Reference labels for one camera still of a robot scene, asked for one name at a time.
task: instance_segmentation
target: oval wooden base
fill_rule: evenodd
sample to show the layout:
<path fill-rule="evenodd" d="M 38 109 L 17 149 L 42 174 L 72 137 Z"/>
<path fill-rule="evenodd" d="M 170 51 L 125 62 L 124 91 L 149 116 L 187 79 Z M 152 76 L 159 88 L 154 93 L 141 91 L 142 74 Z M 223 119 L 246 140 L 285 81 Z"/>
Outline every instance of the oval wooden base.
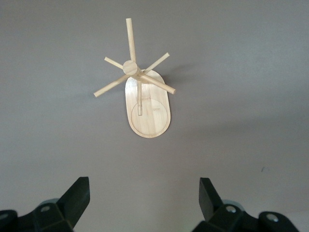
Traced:
<path fill-rule="evenodd" d="M 150 77 L 164 83 L 157 72 L 151 70 Z M 155 138 L 163 134 L 170 124 L 168 93 L 153 85 L 142 83 L 142 115 L 138 114 L 138 82 L 130 77 L 126 81 L 126 112 L 132 130 L 141 137 Z"/>

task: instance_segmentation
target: wooden dowel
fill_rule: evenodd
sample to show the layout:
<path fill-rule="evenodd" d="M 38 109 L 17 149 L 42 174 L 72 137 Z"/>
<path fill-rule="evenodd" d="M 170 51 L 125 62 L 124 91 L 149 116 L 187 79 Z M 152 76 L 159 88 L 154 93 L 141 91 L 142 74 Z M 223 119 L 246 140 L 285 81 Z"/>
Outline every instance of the wooden dowel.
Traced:
<path fill-rule="evenodd" d="M 96 98 L 100 95 L 102 95 L 103 93 L 107 92 L 108 90 L 110 90 L 111 88 L 114 88 L 115 86 L 119 85 L 120 83 L 124 82 L 125 80 L 127 80 L 129 78 L 128 75 L 123 75 L 122 77 L 120 77 L 119 79 L 117 79 L 116 81 L 111 82 L 109 85 L 103 87 L 102 89 L 99 89 L 97 92 L 94 93 L 94 95 L 96 96 Z"/>
<path fill-rule="evenodd" d="M 147 69 L 145 69 L 143 71 L 144 74 L 147 74 L 148 72 L 150 72 L 152 69 L 154 69 L 158 64 L 160 64 L 162 61 L 164 61 L 167 57 L 169 57 L 169 53 L 167 52 L 166 54 L 164 54 L 160 59 L 158 59 L 155 63 L 153 63 L 152 65 L 150 65 Z"/>
<path fill-rule="evenodd" d="M 138 102 L 138 114 L 139 116 L 143 115 L 142 109 L 142 96 L 141 96 L 141 80 L 137 81 L 137 102 Z"/>
<path fill-rule="evenodd" d="M 151 84 L 154 84 L 155 86 L 158 86 L 158 87 L 164 89 L 165 91 L 167 91 L 167 92 L 169 92 L 171 94 L 174 94 L 176 92 L 176 90 L 174 88 L 172 88 L 172 87 L 170 87 L 170 86 L 168 86 L 168 85 L 166 85 L 166 84 L 164 84 L 162 82 L 159 82 L 159 81 L 151 78 L 150 76 L 147 76 L 146 74 L 144 74 L 142 72 L 139 73 L 139 77 L 142 80 L 147 81 L 147 82 L 149 82 Z"/>
<path fill-rule="evenodd" d="M 133 27 L 132 27 L 131 18 L 126 19 L 126 30 L 127 30 L 127 37 L 129 40 L 130 58 L 132 61 L 136 62 Z"/>
<path fill-rule="evenodd" d="M 123 69 L 123 66 L 119 63 L 117 63 L 116 61 L 112 60 L 112 59 L 109 59 L 108 57 L 105 57 L 104 59 L 105 61 L 109 62 L 110 64 L 118 67 L 119 69 Z"/>

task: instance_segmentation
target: silver bolt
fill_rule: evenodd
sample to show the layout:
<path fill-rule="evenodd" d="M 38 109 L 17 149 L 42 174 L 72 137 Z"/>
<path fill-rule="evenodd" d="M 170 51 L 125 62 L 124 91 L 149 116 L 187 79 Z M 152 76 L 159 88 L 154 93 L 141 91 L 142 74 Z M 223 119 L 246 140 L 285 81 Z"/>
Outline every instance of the silver bolt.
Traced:
<path fill-rule="evenodd" d="M 2 215 L 0 215 L 0 220 L 7 218 L 8 215 L 9 215 L 9 214 L 2 214 Z"/>
<path fill-rule="evenodd" d="M 236 209 L 231 205 L 227 206 L 226 210 L 230 213 L 236 213 Z"/>
<path fill-rule="evenodd" d="M 273 222 L 278 222 L 279 221 L 277 216 L 273 215 L 273 214 L 267 214 L 266 217 L 267 217 L 268 220 L 273 221 Z"/>
<path fill-rule="evenodd" d="M 48 210 L 50 210 L 49 206 L 44 206 L 43 208 L 41 208 L 41 212 L 46 212 Z"/>

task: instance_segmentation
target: wooden stand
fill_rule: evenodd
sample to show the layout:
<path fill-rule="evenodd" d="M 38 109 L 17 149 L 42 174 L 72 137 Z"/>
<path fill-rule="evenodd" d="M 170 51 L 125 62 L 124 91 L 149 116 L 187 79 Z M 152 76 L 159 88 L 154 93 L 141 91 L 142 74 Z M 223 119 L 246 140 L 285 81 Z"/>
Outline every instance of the wooden stand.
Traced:
<path fill-rule="evenodd" d="M 98 90 L 94 95 L 98 97 L 127 80 L 126 110 L 129 124 L 136 134 L 144 138 L 154 138 L 164 133 L 169 127 L 170 109 L 167 92 L 174 94 L 176 90 L 167 86 L 162 77 L 152 69 L 169 57 L 169 54 L 166 53 L 142 71 L 136 63 L 133 27 L 130 18 L 126 19 L 126 27 L 131 60 L 127 60 L 121 65 L 105 57 L 107 62 L 122 69 L 125 75 Z"/>

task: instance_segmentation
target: gray background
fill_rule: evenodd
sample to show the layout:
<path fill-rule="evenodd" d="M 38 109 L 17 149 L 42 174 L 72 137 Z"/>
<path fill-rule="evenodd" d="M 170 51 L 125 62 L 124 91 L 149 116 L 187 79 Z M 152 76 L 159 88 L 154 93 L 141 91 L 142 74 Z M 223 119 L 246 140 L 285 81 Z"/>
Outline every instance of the gray background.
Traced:
<path fill-rule="evenodd" d="M 104 61 L 166 52 L 171 124 L 136 135 Z M 89 176 L 77 232 L 189 232 L 200 177 L 249 214 L 309 231 L 307 0 L 0 1 L 0 209 L 28 213 Z"/>

